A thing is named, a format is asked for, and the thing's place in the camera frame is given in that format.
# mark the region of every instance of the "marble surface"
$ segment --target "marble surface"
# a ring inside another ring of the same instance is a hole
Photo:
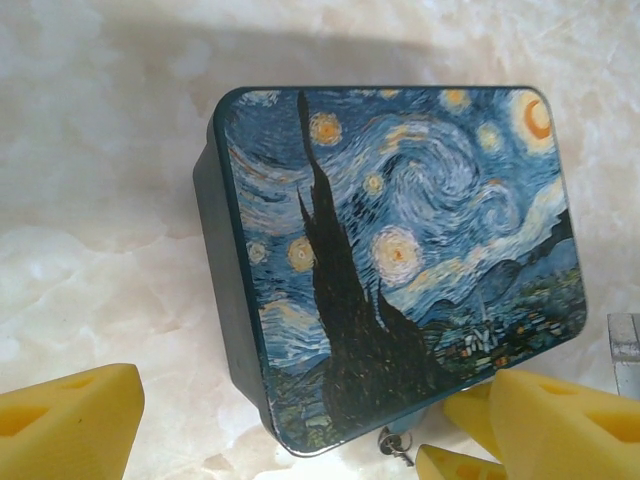
[[[590,305],[523,365],[614,391],[640,310],[637,1],[0,4],[0,391],[111,362],[147,405],[127,479],[415,479],[375,434],[290,457],[231,385],[191,171],[247,84],[531,84],[554,113]],[[486,456],[434,407],[416,442]]]

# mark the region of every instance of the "painted lid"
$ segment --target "painted lid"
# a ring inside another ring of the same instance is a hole
[[[537,91],[239,89],[214,128],[269,415],[293,453],[353,439],[582,329]]]

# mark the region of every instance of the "metal tin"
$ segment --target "metal tin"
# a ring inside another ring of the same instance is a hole
[[[207,140],[194,182],[231,377],[295,455],[584,325],[533,89],[241,88]]]

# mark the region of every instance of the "yellow foam block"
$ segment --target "yellow foam block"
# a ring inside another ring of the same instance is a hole
[[[420,480],[507,480],[502,465],[431,445],[420,446],[416,469]]]
[[[485,383],[455,393],[444,401],[445,415],[491,455],[502,460],[489,419],[491,384]]]
[[[509,480],[640,479],[640,402],[500,370],[489,403]]]
[[[0,395],[0,479],[120,480],[143,408],[128,364]]]

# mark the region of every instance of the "small key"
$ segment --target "small key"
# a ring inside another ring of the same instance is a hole
[[[378,446],[380,447],[380,452],[383,455],[393,455],[396,458],[401,458],[404,463],[407,464],[407,467],[415,466],[413,460],[409,458],[407,455],[407,451],[409,448],[402,448],[402,438],[400,435],[395,433],[390,433],[387,427],[382,429],[380,432],[380,437],[378,437]]]

